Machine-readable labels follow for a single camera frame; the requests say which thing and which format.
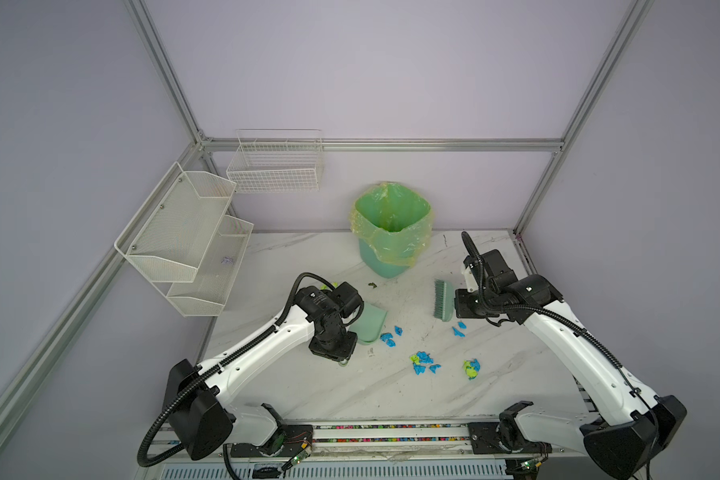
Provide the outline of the blue green scrap cluster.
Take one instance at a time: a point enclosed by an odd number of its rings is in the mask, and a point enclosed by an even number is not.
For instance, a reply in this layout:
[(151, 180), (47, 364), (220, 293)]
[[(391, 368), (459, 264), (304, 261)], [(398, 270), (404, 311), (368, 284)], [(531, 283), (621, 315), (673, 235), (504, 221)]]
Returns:
[(410, 356), (413, 371), (416, 375), (421, 375), (426, 371), (436, 373), (441, 365), (436, 363), (431, 355), (424, 351), (419, 351)]

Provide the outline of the green hand brush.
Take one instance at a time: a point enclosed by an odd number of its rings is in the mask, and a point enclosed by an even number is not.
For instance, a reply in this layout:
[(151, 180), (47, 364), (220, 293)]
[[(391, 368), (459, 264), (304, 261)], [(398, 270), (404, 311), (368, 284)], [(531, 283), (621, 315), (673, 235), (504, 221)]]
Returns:
[(455, 289), (451, 282), (442, 279), (434, 281), (435, 300), (433, 316), (443, 322), (449, 322), (455, 311)]

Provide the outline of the aluminium frame post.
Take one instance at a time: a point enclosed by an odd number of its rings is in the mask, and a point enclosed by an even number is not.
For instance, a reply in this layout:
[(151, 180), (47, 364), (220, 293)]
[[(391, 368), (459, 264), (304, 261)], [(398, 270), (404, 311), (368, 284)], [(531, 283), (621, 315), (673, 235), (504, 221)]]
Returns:
[(143, 0), (125, 0), (124, 5), (184, 129), (195, 144), (201, 144), (203, 132), (192, 112), (147, 3)]

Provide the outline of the green plastic dustpan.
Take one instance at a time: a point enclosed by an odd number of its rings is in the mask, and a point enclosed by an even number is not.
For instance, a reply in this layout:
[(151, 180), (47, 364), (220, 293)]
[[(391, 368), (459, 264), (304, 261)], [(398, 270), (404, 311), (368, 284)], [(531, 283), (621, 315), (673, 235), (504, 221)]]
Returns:
[(388, 312), (366, 302), (363, 312), (347, 326), (347, 330), (357, 337), (356, 345), (370, 345), (377, 341), (382, 333)]

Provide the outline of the white mesh wall shelf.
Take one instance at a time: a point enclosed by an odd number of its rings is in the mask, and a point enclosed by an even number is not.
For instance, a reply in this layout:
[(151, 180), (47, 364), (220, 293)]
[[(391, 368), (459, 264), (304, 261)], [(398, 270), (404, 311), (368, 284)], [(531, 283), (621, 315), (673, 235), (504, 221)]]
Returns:
[(217, 317), (254, 225), (231, 214), (236, 184), (175, 163), (114, 249), (184, 317)]

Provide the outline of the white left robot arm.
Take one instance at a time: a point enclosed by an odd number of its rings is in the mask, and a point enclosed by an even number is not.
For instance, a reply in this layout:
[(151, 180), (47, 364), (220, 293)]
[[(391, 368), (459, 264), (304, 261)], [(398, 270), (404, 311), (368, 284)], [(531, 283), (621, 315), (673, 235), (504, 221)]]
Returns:
[(263, 327), (221, 354), (168, 374), (162, 411), (137, 452), (142, 467), (186, 453), (193, 461), (228, 443), (275, 455), (288, 425), (268, 403), (235, 402), (243, 388), (285, 353), (307, 344), (312, 354), (339, 364), (351, 358), (358, 337), (350, 331), (364, 301), (347, 282), (319, 289), (293, 286), (284, 308)]

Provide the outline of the green blue scrap ball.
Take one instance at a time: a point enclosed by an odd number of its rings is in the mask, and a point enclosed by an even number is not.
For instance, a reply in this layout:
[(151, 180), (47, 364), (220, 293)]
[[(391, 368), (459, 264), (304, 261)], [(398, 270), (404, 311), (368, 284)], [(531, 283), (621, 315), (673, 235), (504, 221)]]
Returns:
[(481, 369), (481, 365), (477, 359), (465, 360), (463, 363), (463, 370), (469, 380), (474, 380), (478, 377)]

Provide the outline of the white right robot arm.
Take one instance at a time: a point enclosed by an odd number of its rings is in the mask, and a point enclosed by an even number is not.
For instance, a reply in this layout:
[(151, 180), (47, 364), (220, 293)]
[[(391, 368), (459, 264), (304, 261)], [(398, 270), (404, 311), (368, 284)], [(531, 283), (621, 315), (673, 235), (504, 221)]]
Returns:
[(461, 319), (499, 327), (513, 322), (540, 339), (588, 394), (594, 411), (553, 411), (518, 401), (499, 415), (498, 448), (519, 453), (533, 444), (585, 453), (614, 479), (650, 476), (687, 416), (673, 395), (659, 396), (640, 381), (574, 315), (545, 277), (518, 278), (498, 250), (481, 253), (469, 236), (462, 273), (466, 286), (454, 294)]

